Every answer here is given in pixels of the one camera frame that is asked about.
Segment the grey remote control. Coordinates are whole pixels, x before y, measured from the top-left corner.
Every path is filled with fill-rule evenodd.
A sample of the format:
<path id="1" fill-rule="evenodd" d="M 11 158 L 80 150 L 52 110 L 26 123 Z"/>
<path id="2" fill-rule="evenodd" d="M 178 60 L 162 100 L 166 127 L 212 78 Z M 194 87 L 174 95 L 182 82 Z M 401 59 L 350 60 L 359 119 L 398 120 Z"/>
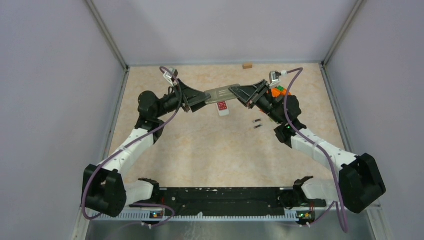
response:
<path id="1" fill-rule="evenodd" d="M 230 101 L 237 99 L 237 97 L 230 91 L 230 87 L 239 87 L 239 84 L 232 84 L 219 88 L 206 90 L 205 93 L 210 95 L 210 98 L 205 101 L 206 105 L 217 104 L 220 102 Z"/>

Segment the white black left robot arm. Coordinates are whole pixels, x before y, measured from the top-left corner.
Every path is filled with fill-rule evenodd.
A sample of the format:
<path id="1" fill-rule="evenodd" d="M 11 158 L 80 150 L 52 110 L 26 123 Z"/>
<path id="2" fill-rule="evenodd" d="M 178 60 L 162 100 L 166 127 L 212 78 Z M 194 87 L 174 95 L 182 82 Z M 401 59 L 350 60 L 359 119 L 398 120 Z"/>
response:
<path id="1" fill-rule="evenodd" d="M 160 202 L 160 193 L 151 180 L 139 179 L 125 183 L 124 178 L 142 154 L 162 136 L 167 121 L 160 117 L 180 109 L 195 112 L 206 105 L 211 94 L 195 90 L 183 82 L 171 87 L 171 91 L 158 98 L 152 91 L 144 91 L 138 97 L 139 117 L 127 139 L 98 165 L 90 164 L 83 173 L 81 208 L 88 220 L 87 209 L 99 214 L 117 217 L 126 206 L 143 201 L 154 207 Z"/>

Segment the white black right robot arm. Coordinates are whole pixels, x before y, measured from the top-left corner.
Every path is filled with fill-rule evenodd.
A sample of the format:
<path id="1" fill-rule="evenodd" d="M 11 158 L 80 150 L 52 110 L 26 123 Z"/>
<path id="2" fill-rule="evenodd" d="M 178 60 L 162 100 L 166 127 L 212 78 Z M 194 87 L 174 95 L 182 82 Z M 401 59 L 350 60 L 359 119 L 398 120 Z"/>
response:
<path id="1" fill-rule="evenodd" d="M 359 214 L 387 192 L 374 157 L 338 148 L 298 120 L 302 111 L 295 95 L 273 97 L 265 80 L 253 85 L 234 85 L 229 91 L 245 107 L 259 108 L 278 124 L 274 132 L 280 143 L 311 157 L 334 176 L 334 179 L 305 177 L 297 181 L 294 186 L 298 189 L 293 192 L 297 205 L 325 200 L 343 204 Z"/>

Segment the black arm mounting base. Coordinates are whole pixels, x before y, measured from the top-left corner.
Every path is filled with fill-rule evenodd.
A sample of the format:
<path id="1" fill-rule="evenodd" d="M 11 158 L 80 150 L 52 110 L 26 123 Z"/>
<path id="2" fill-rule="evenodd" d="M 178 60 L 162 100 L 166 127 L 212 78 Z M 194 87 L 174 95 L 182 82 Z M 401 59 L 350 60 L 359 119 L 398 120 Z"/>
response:
<path id="1" fill-rule="evenodd" d="M 296 208 L 327 206 L 325 200 L 307 199 L 299 187 L 161 187 L 149 182 L 152 196 L 140 203 L 166 206 L 165 213 L 175 212 L 176 217 L 282 217 Z"/>

